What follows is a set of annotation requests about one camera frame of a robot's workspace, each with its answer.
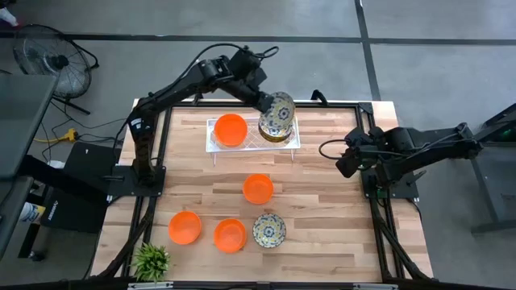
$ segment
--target white dish rack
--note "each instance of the white dish rack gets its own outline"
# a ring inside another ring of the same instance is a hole
[[[213,166],[216,164],[217,153],[220,152],[244,152],[244,151],[271,151],[271,150],[290,150],[290,156],[295,156],[295,151],[301,148],[299,138],[298,118],[294,116],[292,133],[290,136],[279,143],[269,142],[260,135],[258,130],[259,118],[244,118],[248,125],[248,135],[245,140],[237,147],[227,147],[222,145],[215,137],[214,128],[217,119],[206,121],[206,152],[211,154]]]

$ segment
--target yellow cable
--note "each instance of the yellow cable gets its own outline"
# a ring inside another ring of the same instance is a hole
[[[70,128],[70,129],[68,129],[68,133],[64,134],[62,137],[59,137],[57,139],[46,140],[46,139],[34,138],[34,141],[36,141],[36,142],[44,142],[44,143],[54,143],[54,142],[68,140],[70,142],[75,142],[76,141],[76,139],[75,139],[76,136],[77,136],[77,131],[75,129],[73,129],[73,128]]]
[[[36,141],[36,142],[52,143],[52,142],[57,142],[57,141],[65,140],[67,138],[68,138],[68,136],[63,136],[63,137],[58,138],[58,139],[49,139],[49,140],[34,138],[34,141]]]

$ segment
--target fan grille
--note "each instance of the fan grille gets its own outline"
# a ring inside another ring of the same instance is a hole
[[[80,97],[91,84],[91,67],[82,50],[53,28],[37,24],[21,28],[13,53],[24,73],[57,78],[56,97]]]

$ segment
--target wooden table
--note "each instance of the wooden table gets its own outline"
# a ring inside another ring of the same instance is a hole
[[[372,104],[378,126],[384,130],[397,126],[392,102]],[[297,109],[302,148],[293,162],[290,151],[220,153],[214,167],[206,153],[206,120],[227,113],[245,118],[259,114],[248,108],[173,110],[164,161],[168,170],[165,189],[158,199],[151,237],[152,244],[164,245],[172,256],[166,279],[381,281],[371,213],[363,198],[360,174],[346,179],[335,168],[334,160],[318,153],[320,143],[342,139],[356,126],[353,110]],[[125,140],[121,164],[130,164],[134,144],[129,133]],[[325,152],[337,155],[344,146],[332,143]],[[273,180],[274,195],[265,205],[252,205],[241,193],[243,181],[252,173],[268,174]],[[126,242],[134,203],[134,197],[124,197],[107,210],[92,275],[104,270]],[[194,211],[202,220],[201,236],[188,246],[173,243],[168,234],[170,219],[182,210]],[[431,276],[417,211],[407,201],[394,200],[393,212],[400,243]],[[277,248],[264,249],[252,237],[252,224],[262,213],[277,213],[285,220],[287,236]],[[213,241],[214,228],[225,218],[238,218],[248,234],[245,247],[232,255],[218,251]],[[386,252],[394,273],[389,246]]]

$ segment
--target wood grain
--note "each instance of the wood grain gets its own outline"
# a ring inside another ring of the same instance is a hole
[[[373,108],[378,126],[384,130],[397,126],[392,102],[374,102]],[[225,153],[217,155],[214,167],[205,151],[206,120],[227,113],[258,116],[252,109],[173,110],[164,195],[158,200],[151,238],[172,256],[167,280],[379,281],[371,214],[359,174],[343,178],[335,161],[318,153],[320,143],[341,139],[356,126],[353,111],[298,109],[302,148],[293,162],[289,151]],[[134,144],[129,134],[125,140],[120,163],[130,164]],[[344,148],[332,143],[324,151],[337,156]],[[265,205],[252,205],[241,193],[243,181],[252,173],[273,180],[273,198]],[[108,209],[92,274],[103,270],[125,243],[134,202],[135,198],[124,197]],[[201,236],[188,246],[174,244],[168,237],[170,218],[182,210],[194,211],[202,220]],[[401,244],[431,275],[418,213],[403,201],[393,201],[393,211]],[[285,219],[287,236],[277,248],[261,248],[252,238],[252,224],[262,213]],[[242,221],[248,235],[246,246],[233,255],[219,252],[213,242],[214,228],[228,217]],[[387,253],[393,271],[389,246]]]

